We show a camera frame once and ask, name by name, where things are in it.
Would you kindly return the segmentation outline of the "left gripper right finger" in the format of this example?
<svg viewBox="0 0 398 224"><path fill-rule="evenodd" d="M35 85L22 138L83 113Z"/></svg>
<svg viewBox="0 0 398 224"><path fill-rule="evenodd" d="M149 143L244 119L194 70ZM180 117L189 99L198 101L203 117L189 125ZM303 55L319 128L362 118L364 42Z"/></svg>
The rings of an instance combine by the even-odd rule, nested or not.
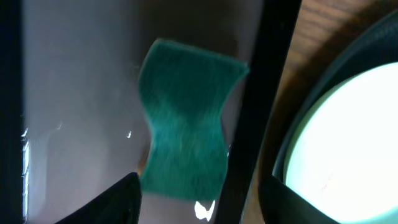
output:
<svg viewBox="0 0 398 224"><path fill-rule="evenodd" d="M266 224L338 224L272 175L261 179L258 194Z"/></svg>

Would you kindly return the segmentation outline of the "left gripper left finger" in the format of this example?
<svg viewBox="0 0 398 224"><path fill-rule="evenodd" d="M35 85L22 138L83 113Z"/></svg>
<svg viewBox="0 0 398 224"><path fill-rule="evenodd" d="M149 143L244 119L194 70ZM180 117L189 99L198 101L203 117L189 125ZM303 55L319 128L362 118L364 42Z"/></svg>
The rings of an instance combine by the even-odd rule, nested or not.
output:
<svg viewBox="0 0 398 224"><path fill-rule="evenodd" d="M131 172L57 224L138 224L142 192Z"/></svg>

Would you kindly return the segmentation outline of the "light blue plate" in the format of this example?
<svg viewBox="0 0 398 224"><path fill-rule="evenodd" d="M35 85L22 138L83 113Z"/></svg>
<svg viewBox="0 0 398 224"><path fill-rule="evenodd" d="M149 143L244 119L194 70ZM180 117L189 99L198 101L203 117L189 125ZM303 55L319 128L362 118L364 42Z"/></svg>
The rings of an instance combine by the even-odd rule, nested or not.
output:
<svg viewBox="0 0 398 224"><path fill-rule="evenodd" d="M338 223L397 223L397 64L326 92L294 131L286 186Z"/></svg>

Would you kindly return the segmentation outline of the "green and orange sponge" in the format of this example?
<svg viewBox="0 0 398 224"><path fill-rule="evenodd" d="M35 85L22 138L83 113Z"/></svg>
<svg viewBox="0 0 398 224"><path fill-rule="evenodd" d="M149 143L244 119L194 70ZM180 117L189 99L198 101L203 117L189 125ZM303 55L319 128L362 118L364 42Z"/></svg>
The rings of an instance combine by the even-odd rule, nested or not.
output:
<svg viewBox="0 0 398 224"><path fill-rule="evenodd" d="M151 143L143 191L191 201L219 197L228 170L224 104L249 73L235 58L158 39L139 74Z"/></svg>

